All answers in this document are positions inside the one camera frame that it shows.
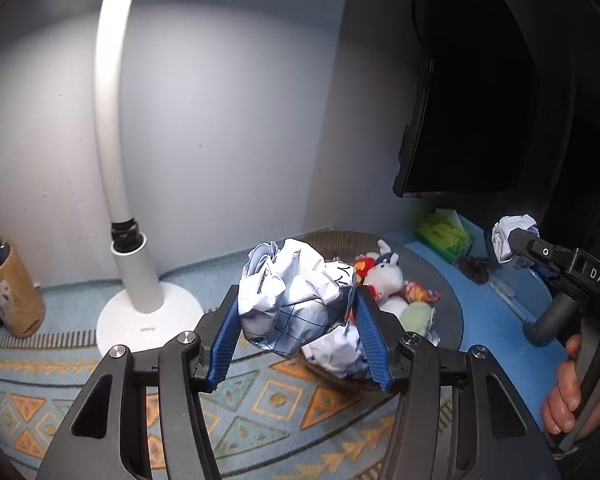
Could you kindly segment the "person's right hand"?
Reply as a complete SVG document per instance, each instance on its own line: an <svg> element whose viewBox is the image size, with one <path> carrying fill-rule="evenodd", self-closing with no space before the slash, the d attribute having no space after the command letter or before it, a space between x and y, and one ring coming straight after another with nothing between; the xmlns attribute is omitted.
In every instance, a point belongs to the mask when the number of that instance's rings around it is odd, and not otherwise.
<svg viewBox="0 0 600 480"><path fill-rule="evenodd" d="M576 372L576 359L580 353L581 336L573 335L567 340L568 359L557 367L557 384L550 390L541 406L541 420L547 434L569 434L576 426L574 411L581 403L581 391ZM578 433L582 440L600 426L600 400Z"/></svg>

